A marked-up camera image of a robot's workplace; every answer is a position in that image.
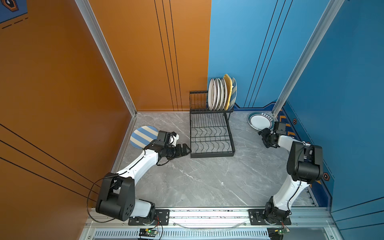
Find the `green rimmed white plate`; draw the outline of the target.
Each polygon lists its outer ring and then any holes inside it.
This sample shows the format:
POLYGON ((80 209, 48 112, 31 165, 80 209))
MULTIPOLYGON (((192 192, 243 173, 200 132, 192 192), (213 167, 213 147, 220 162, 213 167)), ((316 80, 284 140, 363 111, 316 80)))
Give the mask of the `green rimmed white plate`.
POLYGON ((254 112, 248 116, 249 125, 257 131, 265 128, 272 129, 275 120, 272 116, 265 112, 254 112))

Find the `blue striped plate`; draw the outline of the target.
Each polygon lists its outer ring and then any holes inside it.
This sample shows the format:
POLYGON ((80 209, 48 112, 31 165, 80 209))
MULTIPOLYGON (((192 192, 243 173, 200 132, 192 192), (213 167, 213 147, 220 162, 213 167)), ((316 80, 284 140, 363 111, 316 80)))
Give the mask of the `blue striped plate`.
POLYGON ((152 126, 142 126, 133 131, 130 137, 130 143, 134 148, 143 149, 151 141, 156 140, 159 131, 152 126))
POLYGON ((230 110, 233 109, 236 103, 236 98, 237 98, 237 82, 235 78, 232 78, 232 84, 233 84, 233 88, 232 88, 232 94, 231 94, 230 105, 229 105, 230 110))

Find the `white plate red characters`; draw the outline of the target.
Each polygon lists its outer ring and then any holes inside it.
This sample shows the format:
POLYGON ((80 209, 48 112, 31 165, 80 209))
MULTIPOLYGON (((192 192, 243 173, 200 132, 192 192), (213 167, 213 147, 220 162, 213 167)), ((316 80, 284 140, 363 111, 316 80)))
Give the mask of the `white plate red characters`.
POLYGON ((228 88, 227 88, 227 83, 225 78, 222 78, 221 82, 222 82, 222 97, 223 97, 221 109, 224 111, 226 109, 226 104, 228 100, 228 88))

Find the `cream floral plate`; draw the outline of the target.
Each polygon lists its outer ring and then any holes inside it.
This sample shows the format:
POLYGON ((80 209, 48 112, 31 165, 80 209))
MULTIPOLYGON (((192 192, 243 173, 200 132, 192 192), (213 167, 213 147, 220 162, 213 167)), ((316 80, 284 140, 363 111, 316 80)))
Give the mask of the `cream floral plate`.
POLYGON ((218 79, 218 104, 217 104, 217 110, 221 111, 223 109, 222 105, 224 102, 224 96, 225 96, 225 88, 224 88, 224 79, 218 79))

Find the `yellow woven tray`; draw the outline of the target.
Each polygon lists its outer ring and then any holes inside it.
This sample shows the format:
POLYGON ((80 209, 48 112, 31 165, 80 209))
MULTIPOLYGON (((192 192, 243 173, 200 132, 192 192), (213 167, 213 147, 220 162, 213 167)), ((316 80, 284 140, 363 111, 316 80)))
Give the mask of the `yellow woven tray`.
POLYGON ((226 105, 225 105, 225 111, 227 111, 230 108, 230 102, 231 102, 232 91, 233 91, 233 80, 228 74, 224 75, 224 80, 227 87, 227 97, 226 97, 226 105))

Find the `white flower outline plate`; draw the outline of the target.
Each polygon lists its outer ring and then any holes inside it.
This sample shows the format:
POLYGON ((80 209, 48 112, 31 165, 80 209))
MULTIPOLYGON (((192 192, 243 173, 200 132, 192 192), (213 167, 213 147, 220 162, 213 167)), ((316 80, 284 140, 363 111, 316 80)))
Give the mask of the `white flower outline plate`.
POLYGON ((210 111, 214 109, 214 101, 216 99, 215 90, 216 90, 215 79, 211 79, 209 83, 209 89, 208 89, 208 105, 209 105, 210 111))

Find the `orange sunburst plate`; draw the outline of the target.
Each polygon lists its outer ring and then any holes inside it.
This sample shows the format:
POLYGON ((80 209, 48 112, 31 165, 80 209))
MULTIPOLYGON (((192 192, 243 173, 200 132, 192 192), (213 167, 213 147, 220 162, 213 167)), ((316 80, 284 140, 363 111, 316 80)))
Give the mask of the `orange sunburst plate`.
POLYGON ((214 111, 218 110, 219 108, 219 102, 220 102, 220 94, 221 94, 221 87, 219 79, 214 79, 214 111))

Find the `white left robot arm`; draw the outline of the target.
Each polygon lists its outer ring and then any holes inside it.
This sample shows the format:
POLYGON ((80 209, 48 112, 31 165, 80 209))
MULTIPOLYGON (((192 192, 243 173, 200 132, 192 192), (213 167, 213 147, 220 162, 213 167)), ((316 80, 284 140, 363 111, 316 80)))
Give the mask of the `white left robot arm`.
POLYGON ((187 144, 178 144, 178 139, 175 132, 159 131, 131 164, 117 173, 107 173, 101 179, 96 212, 122 222, 137 218, 151 224, 156 217, 155 204, 136 198, 136 184, 151 167, 161 166, 162 158, 169 162, 192 152, 187 144))

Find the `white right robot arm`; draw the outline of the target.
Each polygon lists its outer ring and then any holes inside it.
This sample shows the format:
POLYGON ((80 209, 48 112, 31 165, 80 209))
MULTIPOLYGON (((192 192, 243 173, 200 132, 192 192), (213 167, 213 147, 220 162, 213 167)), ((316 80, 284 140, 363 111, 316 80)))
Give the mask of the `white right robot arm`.
POLYGON ((264 216, 274 222, 284 221, 300 193, 323 177, 323 149, 286 135, 286 125, 275 122, 274 128, 259 131, 266 148, 289 151, 287 178, 280 190, 266 203, 264 216))

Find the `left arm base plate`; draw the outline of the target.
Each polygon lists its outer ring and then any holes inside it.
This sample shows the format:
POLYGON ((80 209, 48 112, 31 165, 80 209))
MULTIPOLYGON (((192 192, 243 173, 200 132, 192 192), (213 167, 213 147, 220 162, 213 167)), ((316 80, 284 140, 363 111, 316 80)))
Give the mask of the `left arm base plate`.
POLYGON ((149 213, 147 217, 129 218, 129 226, 155 226, 160 221, 159 225, 167 226, 170 219, 169 209, 155 209, 149 213))

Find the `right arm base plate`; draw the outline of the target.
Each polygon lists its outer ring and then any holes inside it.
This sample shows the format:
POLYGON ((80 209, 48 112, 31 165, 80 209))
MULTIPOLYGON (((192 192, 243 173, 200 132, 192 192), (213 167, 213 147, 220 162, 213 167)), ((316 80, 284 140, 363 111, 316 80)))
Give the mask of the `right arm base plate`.
POLYGON ((249 209, 249 219, 252 226, 290 226, 292 224, 289 217, 289 211, 271 210, 269 213, 265 213, 262 209, 249 209))

